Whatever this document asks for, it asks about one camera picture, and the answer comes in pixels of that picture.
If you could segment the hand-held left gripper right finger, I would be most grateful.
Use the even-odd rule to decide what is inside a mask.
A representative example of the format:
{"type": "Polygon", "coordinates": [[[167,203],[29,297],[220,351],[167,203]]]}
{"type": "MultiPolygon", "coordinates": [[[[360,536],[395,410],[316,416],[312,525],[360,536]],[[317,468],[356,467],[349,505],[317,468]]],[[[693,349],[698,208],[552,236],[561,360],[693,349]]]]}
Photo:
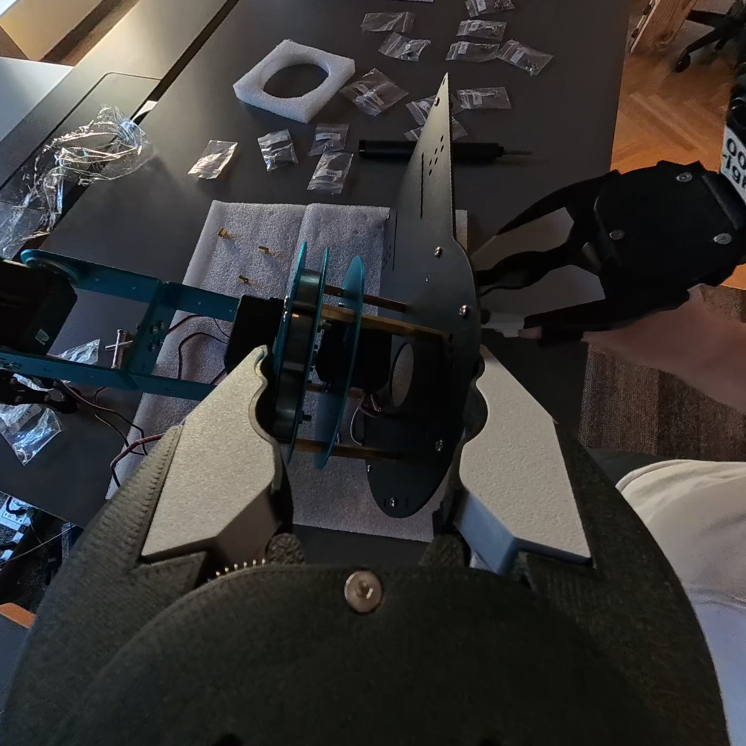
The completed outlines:
{"type": "Polygon", "coordinates": [[[461,450],[455,517],[471,567],[506,574],[519,551],[587,562],[554,419],[490,352],[482,360],[474,385],[486,418],[461,450]]]}

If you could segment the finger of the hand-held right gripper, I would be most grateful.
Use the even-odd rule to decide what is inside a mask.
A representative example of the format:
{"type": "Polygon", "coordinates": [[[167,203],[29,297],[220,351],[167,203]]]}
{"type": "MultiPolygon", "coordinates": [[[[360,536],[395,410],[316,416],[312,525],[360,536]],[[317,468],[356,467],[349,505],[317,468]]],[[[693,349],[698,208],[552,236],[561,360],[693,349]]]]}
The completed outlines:
{"type": "MultiPolygon", "coordinates": [[[[508,245],[483,245],[478,248],[478,269],[491,268],[500,260],[526,251],[508,245]]],[[[524,289],[499,289],[486,296],[487,307],[569,307],[604,299],[602,285],[595,275],[577,266],[566,266],[549,272],[535,285],[524,289]]]]}
{"type": "Polygon", "coordinates": [[[546,275],[577,266],[592,275],[612,270],[610,240],[602,236],[596,210],[602,188],[612,173],[565,186],[540,199],[483,245],[540,248],[506,257],[491,268],[478,269],[478,250],[471,263],[475,275],[546,275]]]}

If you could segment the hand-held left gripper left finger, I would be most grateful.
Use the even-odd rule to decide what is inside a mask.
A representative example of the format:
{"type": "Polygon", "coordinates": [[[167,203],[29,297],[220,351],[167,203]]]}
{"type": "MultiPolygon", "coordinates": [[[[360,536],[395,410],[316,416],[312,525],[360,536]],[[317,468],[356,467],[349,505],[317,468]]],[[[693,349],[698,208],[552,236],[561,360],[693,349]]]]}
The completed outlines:
{"type": "Polygon", "coordinates": [[[284,467],[259,423],[265,345],[237,367],[142,462],[155,502],[142,556],[265,556],[284,516],[284,467]]]}

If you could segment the blue toy robot arm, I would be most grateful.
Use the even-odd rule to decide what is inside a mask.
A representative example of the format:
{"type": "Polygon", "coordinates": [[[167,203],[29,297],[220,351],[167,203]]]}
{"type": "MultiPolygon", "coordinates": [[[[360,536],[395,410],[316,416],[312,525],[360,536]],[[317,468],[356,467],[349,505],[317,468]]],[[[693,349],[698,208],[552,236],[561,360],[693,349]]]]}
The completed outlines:
{"type": "Polygon", "coordinates": [[[364,295],[365,266],[357,256],[339,289],[326,287],[329,252],[308,266],[303,245],[286,301],[234,298],[199,287],[159,281],[119,268],[42,250],[22,262],[4,261],[11,284],[2,331],[2,400],[14,404],[14,375],[200,401],[213,385],[152,374],[177,311],[233,322],[227,351],[243,352],[248,334],[273,332],[270,434],[288,448],[315,455],[323,469],[332,456],[365,459],[378,508],[390,518],[415,515],[449,470],[463,430],[467,392],[480,359],[480,309],[470,259],[456,238],[453,209],[452,115],[444,75],[415,143],[396,202],[384,221],[380,290],[364,295]],[[46,355],[75,305],[76,289],[148,303],[120,368],[87,366],[46,355]],[[337,433],[362,362],[361,336],[386,334],[411,345],[411,383],[365,426],[363,446],[337,444],[337,433]]]}

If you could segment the person's right hand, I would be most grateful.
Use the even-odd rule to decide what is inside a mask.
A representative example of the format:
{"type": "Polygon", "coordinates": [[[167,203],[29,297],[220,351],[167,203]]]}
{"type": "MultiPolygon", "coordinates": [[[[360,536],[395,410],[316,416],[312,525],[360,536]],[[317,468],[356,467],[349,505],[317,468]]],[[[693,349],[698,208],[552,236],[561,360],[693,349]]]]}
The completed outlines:
{"type": "Polygon", "coordinates": [[[730,319],[706,303],[699,289],[674,310],[657,312],[623,328],[585,331],[581,340],[635,366],[665,372],[727,403],[727,385],[716,362],[730,319]]]}

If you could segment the metal cross wrench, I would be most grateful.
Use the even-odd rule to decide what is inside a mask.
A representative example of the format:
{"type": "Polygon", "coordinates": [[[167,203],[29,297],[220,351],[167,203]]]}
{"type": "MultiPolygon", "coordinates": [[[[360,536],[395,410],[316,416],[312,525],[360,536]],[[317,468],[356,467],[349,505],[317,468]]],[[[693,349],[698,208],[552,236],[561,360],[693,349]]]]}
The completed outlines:
{"type": "Polygon", "coordinates": [[[118,329],[115,341],[105,346],[105,351],[111,355],[111,369],[120,369],[124,362],[126,353],[129,351],[136,339],[136,334],[126,330],[118,329]]]}

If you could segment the black screwdriver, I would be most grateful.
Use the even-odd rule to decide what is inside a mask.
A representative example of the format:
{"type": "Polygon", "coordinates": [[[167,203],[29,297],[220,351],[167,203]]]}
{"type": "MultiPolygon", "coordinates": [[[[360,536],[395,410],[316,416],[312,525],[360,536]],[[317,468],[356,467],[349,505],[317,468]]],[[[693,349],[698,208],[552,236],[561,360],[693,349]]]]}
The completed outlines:
{"type": "MultiPolygon", "coordinates": [[[[409,160],[417,143],[411,140],[361,139],[358,153],[369,160],[409,160]]],[[[452,159],[456,163],[487,164],[503,157],[528,157],[532,151],[507,148],[499,143],[455,142],[451,147],[452,159]]]]}

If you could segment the flat clear parts bag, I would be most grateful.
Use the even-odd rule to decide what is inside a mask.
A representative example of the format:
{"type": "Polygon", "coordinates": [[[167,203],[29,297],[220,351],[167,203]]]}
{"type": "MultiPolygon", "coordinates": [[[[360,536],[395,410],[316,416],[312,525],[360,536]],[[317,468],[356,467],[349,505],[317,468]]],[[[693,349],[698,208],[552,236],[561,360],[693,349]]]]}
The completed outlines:
{"type": "Polygon", "coordinates": [[[58,415],[38,404],[1,405],[1,436],[27,465],[61,433],[58,415]]]}

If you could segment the black swivel chair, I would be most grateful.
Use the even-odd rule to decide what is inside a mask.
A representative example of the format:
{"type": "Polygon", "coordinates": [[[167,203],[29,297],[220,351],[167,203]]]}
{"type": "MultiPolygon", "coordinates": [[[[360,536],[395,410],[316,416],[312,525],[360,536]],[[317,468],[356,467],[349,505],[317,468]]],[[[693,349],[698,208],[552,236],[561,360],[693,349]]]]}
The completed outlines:
{"type": "Polygon", "coordinates": [[[685,47],[676,59],[673,71],[681,73],[688,69],[692,54],[715,44],[714,50],[722,50],[728,42],[736,43],[736,67],[745,63],[745,1],[733,2],[725,14],[712,11],[691,10],[686,18],[692,23],[702,24],[711,30],[685,47]]]}

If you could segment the scattered small parts bags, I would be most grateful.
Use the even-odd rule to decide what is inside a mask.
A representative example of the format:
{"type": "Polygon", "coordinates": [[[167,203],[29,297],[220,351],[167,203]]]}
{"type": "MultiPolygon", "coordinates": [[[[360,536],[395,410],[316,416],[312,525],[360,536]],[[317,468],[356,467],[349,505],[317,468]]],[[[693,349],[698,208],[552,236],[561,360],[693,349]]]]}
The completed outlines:
{"type": "MultiPolygon", "coordinates": [[[[480,19],[478,16],[489,10],[512,8],[512,3],[466,2],[465,4],[471,19],[461,21],[457,36],[501,41],[506,24],[480,19]]],[[[390,31],[379,47],[379,52],[389,58],[414,62],[418,61],[422,50],[431,41],[411,39],[401,33],[409,31],[413,21],[414,14],[410,12],[368,13],[363,19],[361,28],[374,32],[390,31]]],[[[552,55],[529,48],[517,40],[509,40],[502,47],[499,43],[457,41],[451,44],[446,56],[446,61],[502,60],[528,71],[531,75],[537,75],[551,59],[552,55]]],[[[406,96],[406,91],[399,88],[378,69],[370,70],[361,79],[343,86],[353,76],[355,70],[354,61],[351,58],[298,44],[292,40],[283,40],[238,79],[233,88],[236,97],[242,103],[303,124],[309,123],[338,92],[369,116],[378,116],[406,96]],[[298,64],[308,64],[324,70],[326,78],[320,85],[305,92],[302,96],[276,97],[267,93],[266,84],[271,77],[280,70],[298,64]]],[[[466,110],[486,108],[492,104],[501,108],[503,104],[499,101],[504,101],[505,107],[509,108],[509,99],[502,87],[460,89],[457,94],[459,111],[462,108],[466,110]]],[[[406,105],[410,112],[418,117],[417,121],[421,124],[419,129],[406,133],[406,140],[416,143],[420,140],[427,117],[435,108],[441,109],[441,100],[435,95],[431,98],[411,101],[406,105]]],[[[330,194],[339,194],[342,191],[353,158],[351,153],[344,150],[348,131],[349,126],[346,123],[317,125],[313,147],[309,154],[312,157],[318,155],[319,162],[308,190],[330,194]]],[[[293,140],[287,129],[261,136],[257,139],[257,143],[267,172],[298,162],[293,140]]],[[[204,180],[218,178],[236,149],[237,143],[235,142],[210,140],[188,175],[204,180]]]]}

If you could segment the white foam sheet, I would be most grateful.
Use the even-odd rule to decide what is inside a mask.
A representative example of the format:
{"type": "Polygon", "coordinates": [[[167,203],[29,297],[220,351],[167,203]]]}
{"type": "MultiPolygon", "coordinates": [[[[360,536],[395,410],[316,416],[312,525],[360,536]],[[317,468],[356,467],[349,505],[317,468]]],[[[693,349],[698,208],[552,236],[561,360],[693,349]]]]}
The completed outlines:
{"type": "MultiPolygon", "coordinates": [[[[309,268],[318,268],[325,248],[330,249],[328,281],[341,283],[355,256],[365,265],[366,292],[378,295],[380,267],[388,208],[340,204],[249,204],[213,201],[183,283],[214,293],[239,297],[246,293],[282,300],[298,252],[307,244],[309,268]],[[236,240],[218,237],[227,228],[236,240]],[[275,248],[277,256],[258,252],[257,246],[275,248]],[[245,275],[258,281],[247,286],[245,275]]],[[[178,376],[181,341],[202,332],[182,348],[181,377],[210,383],[223,370],[224,343],[214,322],[191,319],[169,335],[155,372],[178,376]]],[[[198,403],[186,399],[144,395],[135,425],[145,436],[166,432],[179,424],[198,403]]],[[[408,518],[386,516],[376,504],[361,460],[332,457],[323,470],[312,455],[294,452],[286,467],[293,494],[297,525],[429,542],[434,536],[432,514],[435,498],[408,518]]]]}

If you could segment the crumpled clear plastic bag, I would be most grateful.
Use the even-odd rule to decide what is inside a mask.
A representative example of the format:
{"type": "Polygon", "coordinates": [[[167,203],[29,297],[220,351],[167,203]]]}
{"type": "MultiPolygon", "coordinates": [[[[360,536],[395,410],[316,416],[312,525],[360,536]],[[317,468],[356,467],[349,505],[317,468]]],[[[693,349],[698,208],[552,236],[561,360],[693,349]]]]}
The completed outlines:
{"type": "Polygon", "coordinates": [[[118,107],[104,106],[88,124],[54,137],[2,186],[2,259],[51,233],[73,187],[123,178],[153,155],[144,130],[118,107]]]}

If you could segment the silver laptop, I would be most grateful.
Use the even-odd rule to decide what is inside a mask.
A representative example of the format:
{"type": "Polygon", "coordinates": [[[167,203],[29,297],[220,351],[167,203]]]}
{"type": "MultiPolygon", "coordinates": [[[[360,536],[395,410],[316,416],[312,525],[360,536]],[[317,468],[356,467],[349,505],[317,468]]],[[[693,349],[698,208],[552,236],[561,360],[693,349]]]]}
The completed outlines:
{"type": "Polygon", "coordinates": [[[45,98],[72,66],[1,57],[1,139],[45,98]]]}

